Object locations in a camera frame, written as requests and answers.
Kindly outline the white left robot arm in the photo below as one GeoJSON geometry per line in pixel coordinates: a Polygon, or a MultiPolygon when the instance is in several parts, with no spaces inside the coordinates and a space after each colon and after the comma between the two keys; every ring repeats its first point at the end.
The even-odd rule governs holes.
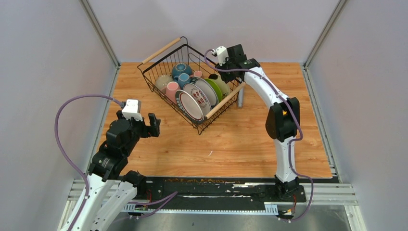
{"type": "Polygon", "coordinates": [[[141,138],[159,136],[161,120],[149,113],[146,125],[141,116],[126,119],[121,111],[116,115],[89,166],[89,189],[82,191],[63,231],[105,231],[131,199],[147,194],[144,175],[133,170],[119,175],[141,138]]]}

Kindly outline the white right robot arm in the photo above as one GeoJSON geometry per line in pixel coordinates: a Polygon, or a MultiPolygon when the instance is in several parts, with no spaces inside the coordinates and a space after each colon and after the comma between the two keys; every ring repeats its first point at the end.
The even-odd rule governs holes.
{"type": "Polygon", "coordinates": [[[275,195],[281,201],[293,196],[299,186],[295,173],[294,145],[301,134],[300,103],[296,97],[289,98],[267,77],[260,63],[248,59],[241,44],[211,50],[218,59],[215,70],[221,79],[229,82],[240,79],[252,87],[268,108],[265,122],[267,134],[273,139],[277,155],[277,179],[275,195]]]}

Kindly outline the white plate red characters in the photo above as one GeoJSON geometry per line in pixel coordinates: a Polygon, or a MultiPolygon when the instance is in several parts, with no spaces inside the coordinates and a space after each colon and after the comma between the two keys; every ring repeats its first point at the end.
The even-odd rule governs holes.
{"type": "Polygon", "coordinates": [[[211,111],[212,108],[209,100],[196,85],[187,83],[184,85],[183,90],[190,94],[197,101],[204,116],[206,116],[211,111]]]}

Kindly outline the white plate green lettered rim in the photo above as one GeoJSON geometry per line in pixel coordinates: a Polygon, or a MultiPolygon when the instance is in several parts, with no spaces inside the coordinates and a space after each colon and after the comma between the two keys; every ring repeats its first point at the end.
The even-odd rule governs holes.
{"type": "Polygon", "coordinates": [[[191,83],[196,85],[206,95],[212,108],[219,103],[216,92],[203,78],[192,77],[191,83]]]}

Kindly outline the cream plate black splotch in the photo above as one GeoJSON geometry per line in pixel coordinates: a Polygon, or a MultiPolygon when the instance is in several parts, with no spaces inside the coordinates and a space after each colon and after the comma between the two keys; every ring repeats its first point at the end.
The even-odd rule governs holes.
{"type": "Polygon", "coordinates": [[[222,80],[219,74],[210,74],[209,79],[212,79],[220,88],[222,99],[226,98],[230,94],[230,87],[222,80]]]}

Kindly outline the lime green plate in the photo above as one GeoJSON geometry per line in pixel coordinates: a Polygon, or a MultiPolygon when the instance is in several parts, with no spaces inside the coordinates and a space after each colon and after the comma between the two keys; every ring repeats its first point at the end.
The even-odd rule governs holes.
{"type": "Polygon", "coordinates": [[[213,79],[205,78],[204,80],[213,88],[214,92],[216,93],[218,102],[221,102],[223,100],[221,88],[217,85],[217,83],[213,79]]]}

